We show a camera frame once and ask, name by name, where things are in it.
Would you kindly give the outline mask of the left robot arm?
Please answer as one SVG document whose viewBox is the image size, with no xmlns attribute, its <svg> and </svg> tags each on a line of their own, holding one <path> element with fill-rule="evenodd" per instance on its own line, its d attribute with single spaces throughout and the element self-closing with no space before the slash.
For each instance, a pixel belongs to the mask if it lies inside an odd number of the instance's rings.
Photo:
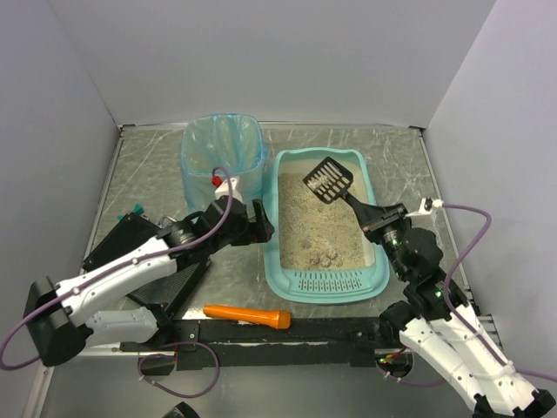
<svg viewBox="0 0 557 418">
<path fill-rule="evenodd" d="M 246 206 L 223 196 L 203 212 L 171 222 L 141 246 L 88 273 L 53 283 L 43 278 L 31 284 L 24 317 L 41 362 L 58 366 L 86 347 L 112 342 L 164 340 L 171 320 L 159 307 L 130 313 L 106 307 L 137 288 L 198 264 L 226 246 L 268 242 L 274 234 L 260 200 Z"/>
</svg>

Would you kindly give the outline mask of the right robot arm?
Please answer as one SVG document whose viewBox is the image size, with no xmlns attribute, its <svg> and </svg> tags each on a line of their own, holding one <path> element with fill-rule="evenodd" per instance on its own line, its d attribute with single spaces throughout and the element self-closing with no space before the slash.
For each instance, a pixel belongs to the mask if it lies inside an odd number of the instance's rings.
<svg viewBox="0 0 557 418">
<path fill-rule="evenodd" d="M 381 246 L 405 300 L 380 315 L 381 332 L 411 349 L 447 382 L 475 417 L 542 417 L 556 405 L 507 359 L 480 324 L 452 275 L 440 267 L 436 235 L 413 226 L 406 208 L 344 197 L 364 236 Z"/>
</svg>

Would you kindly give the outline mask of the black litter scoop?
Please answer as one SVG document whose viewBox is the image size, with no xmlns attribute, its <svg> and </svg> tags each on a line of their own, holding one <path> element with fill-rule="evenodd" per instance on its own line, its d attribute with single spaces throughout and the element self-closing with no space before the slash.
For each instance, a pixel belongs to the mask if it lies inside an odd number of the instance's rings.
<svg viewBox="0 0 557 418">
<path fill-rule="evenodd" d="M 320 187 L 317 190 L 310 189 L 307 182 L 314 173 L 328 175 L 330 178 L 328 187 Z M 348 198 L 356 198 L 349 191 L 353 183 L 353 174 L 331 157 L 326 157 L 321 160 L 317 166 L 303 178 L 303 183 L 322 203 L 326 205 L 330 205 L 337 199 L 343 199 L 347 203 Z"/>
</svg>

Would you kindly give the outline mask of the light blue litter box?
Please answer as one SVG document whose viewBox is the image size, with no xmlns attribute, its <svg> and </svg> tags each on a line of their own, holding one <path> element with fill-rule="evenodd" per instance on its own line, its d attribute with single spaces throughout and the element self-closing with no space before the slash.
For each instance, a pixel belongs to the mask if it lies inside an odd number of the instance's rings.
<svg viewBox="0 0 557 418">
<path fill-rule="evenodd" d="M 304 185 L 303 178 L 326 157 L 353 174 L 350 191 L 357 199 L 375 203 L 360 152 L 325 147 L 279 152 L 263 180 L 263 201 L 275 228 L 263 247 L 265 277 L 271 290 L 289 301 L 340 305 L 368 300 L 386 288 L 388 260 L 382 248 L 364 237 L 349 205 L 326 205 Z M 310 239 L 312 247 L 302 248 L 302 239 Z M 339 253 L 330 267 L 307 265 L 309 258 L 330 249 Z"/>
</svg>

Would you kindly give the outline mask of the trash bin with blue bag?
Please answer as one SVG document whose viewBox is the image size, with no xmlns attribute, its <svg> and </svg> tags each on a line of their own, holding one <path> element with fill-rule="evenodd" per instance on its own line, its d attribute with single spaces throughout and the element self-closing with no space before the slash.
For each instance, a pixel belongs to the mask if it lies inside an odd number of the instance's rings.
<svg viewBox="0 0 557 418">
<path fill-rule="evenodd" d="M 190 122 L 179 152 L 188 211 L 203 211 L 215 199 L 212 170 L 224 167 L 239 179 L 239 192 L 253 216 L 252 201 L 262 198 L 267 159 L 259 123 L 249 115 L 215 114 Z"/>
</svg>

